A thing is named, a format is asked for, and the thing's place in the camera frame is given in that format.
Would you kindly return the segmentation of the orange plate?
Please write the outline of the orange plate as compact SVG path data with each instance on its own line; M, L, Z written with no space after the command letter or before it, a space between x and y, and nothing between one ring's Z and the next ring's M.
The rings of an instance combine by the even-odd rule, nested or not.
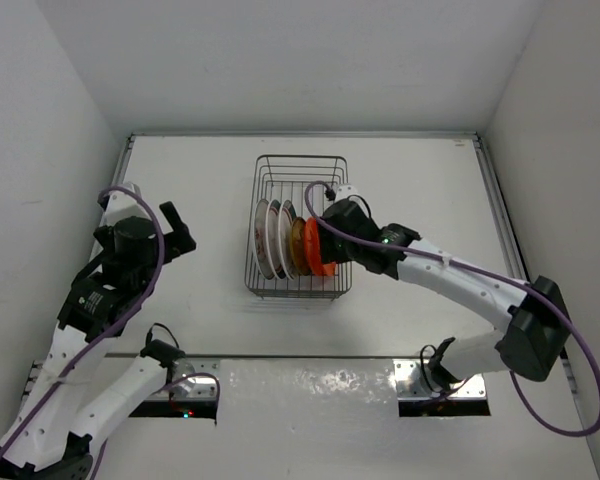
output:
M322 276L332 277L336 273L337 263L336 262L324 263L321 265L321 268L322 268L322 273L321 273Z
M324 275L324 267L320 254L319 233L317 222L314 217L306 220L303 233L305 257L310 271L315 276Z

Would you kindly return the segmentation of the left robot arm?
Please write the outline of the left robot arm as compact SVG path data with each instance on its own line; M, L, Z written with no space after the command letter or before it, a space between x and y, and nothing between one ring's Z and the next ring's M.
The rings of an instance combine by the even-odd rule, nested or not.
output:
M185 354L149 341L127 372L94 401L82 400L128 321L153 293L164 265L195 250L176 207L122 213L97 228L101 250L79 271L58 315L52 344L14 423L0 440L0 479L90 479L110 433L172 379Z

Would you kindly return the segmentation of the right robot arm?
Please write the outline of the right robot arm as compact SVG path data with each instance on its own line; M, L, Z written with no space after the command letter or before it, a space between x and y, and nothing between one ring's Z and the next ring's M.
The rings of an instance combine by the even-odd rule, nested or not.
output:
M549 376L568 330L557 315L566 306L558 285L492 279L476 267L461 269L445 251L400 224L377 224L352 199L331 205L317 220L320 253L327 263L354 262L367 271L433 291L489 322L491 332L449 337L420 364L419 381L429 394L449 392L476 374L509 370L527 380Z

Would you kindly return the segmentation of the yellow brown plate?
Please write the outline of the yellow brown plate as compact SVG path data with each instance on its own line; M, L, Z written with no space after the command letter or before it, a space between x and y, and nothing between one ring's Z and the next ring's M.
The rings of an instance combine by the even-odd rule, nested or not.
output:
M304 249L304 228L306 221L297 217L294 219L291 227L290 237L290 253L292 263L296 268L297 272L301 276L308 276L311 274L311 269L308 264Z

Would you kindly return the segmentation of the white plate dark rim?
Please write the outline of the white plate dark rim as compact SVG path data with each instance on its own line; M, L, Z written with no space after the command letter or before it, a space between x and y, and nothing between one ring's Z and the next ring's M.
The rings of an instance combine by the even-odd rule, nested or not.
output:
M297 269L295 268L292 260L290 247L292 225L295 218L296 212L292 201L285 200L281 206L280 213L278 215L277 241L282 269L285 273L286 278L289 280L295 280L298 276Z

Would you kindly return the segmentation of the white plate green rim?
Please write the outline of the white plate green rim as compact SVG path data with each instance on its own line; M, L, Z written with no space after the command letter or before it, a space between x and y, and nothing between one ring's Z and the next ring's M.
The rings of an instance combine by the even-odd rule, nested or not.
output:
M284 279L286 274L282 267L277 246L280 208L281 204L278 200L271 200L268 204L265 215L265 247L271 270L277 278Z

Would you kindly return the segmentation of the white patterned plate leftmost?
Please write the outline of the white patterned plate leftmost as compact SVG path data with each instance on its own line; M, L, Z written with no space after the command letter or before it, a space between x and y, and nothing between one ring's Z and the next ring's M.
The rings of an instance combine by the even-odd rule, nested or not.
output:
M274 278L274 270L269 264L265 241L266 214L268 211L268 206L269 202L267 199L260 199L256 204L254 218L252 221L254 257L259 272L265 280L271 280Z

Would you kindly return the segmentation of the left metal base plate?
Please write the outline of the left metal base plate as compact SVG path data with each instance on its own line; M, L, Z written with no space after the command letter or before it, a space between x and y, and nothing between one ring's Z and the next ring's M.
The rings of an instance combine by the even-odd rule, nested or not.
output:
M175 401L216 401L220 394L219 371L219 359L182 358L174 363L161 391Z

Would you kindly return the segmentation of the metal base plate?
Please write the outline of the metal base plate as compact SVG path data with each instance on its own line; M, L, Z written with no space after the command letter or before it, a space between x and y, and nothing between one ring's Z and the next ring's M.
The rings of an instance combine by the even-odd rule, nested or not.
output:
M216 401L220 394L219 371L219 359L182 358L174 363L161 391L175 401Z
M394 359L395 389L400 401L429 401L442 397L443 390L433 382L430 389L421 378L420 360L415 357ZM452 384L447 400L454 401L482 401L487 399L486 386L482 375L474 375L467 380Z

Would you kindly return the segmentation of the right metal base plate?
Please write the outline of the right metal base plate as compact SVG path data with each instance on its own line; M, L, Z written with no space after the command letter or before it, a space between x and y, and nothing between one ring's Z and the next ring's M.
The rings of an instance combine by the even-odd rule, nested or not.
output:
M395 389L400 401L429 401L442 397L443 390L433 382L430 389L421 378L420 360L415 357L394 359ZM474 375L467 380L452 384L447 400L454 401L482 401L487 399L486 386L482 375Z

